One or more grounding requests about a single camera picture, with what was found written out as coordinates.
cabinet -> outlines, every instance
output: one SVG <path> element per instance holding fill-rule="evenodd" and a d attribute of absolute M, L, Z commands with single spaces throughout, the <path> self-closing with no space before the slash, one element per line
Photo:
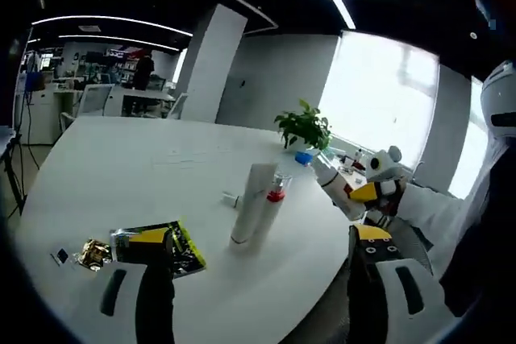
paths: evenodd
<path fill-rule="evenodd" d="M 27 104 L 22 95 L 16 96 L 17 125 L 20 125 L 22 144 L 52 145 L 60 134 L 59 111 L 54 93 L 33 92 Z"/>

small blue object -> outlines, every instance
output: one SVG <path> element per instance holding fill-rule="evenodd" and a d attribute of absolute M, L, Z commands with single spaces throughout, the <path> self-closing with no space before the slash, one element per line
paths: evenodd
<path fill-rule="evenodd" d="M 296 152 L 296 156 L 294 159 L 299 164 L 307 165 L 310 161 L 312 161 L 313 158 L 314 158 L 314 156 L 311 155 L 310 153 Z"/>

red object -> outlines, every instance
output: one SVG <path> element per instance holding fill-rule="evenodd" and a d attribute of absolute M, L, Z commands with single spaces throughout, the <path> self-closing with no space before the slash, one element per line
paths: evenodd
<path fill-rule="evenodd" d="M 365 170 L 365 167 L 362 164 L 360 164 L 358 161 L 354 161 L 352 164 L 352 167 L 358 169 L 359 171 Z"/>
<path fill-rule="evenodd" d="M 280 191 L 279 193 L 276 191 L 270 191 L 267 195 L 267 200 L 272 203 L 277 203 L 278 201 L 282 201 L 285 197 L 285 191 Z"/>
<path fill-rule="evenodd" d="M 346 184 L 344 186 L 344 192 L 349 196 L 349 194 L 353 192 L 353 189 L 352 189 L 351 185 Z"/>
<path fill-rule="evenodd" d="M 142 48 L 140 50 L 134 50 L 133 52 L 129 53 L 127 58 L 132 60 L 139 60 L 140 58 L 143 58 L 147 52 L 148 50 L 145 48 Z"/>

gold wrapper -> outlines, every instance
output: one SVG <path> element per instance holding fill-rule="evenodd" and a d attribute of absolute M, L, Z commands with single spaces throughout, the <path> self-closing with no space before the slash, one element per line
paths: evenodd
<path fill-rule="evenodd" d="M 77 257 L 78 263 L 93 271 L 98 271 L 104 263 L 112 260 L 110 245 L 96 239 L 88 239 Z"/>

potted plant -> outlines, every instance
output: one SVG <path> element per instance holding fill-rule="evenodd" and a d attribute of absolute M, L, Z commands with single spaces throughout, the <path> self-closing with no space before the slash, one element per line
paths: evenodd
<path fill-rule="evenodd" d="M 319 117 L 321 111 L 310 107 L 308 102 L 299 99 L 299 105 L 303 108 L 301 114 L 283 112 L 274 118 L 282 132 L 285 149 L 305 151 L 309 147 L 314 147 L 322 151 L 330 143 L 328 120 Z"/>

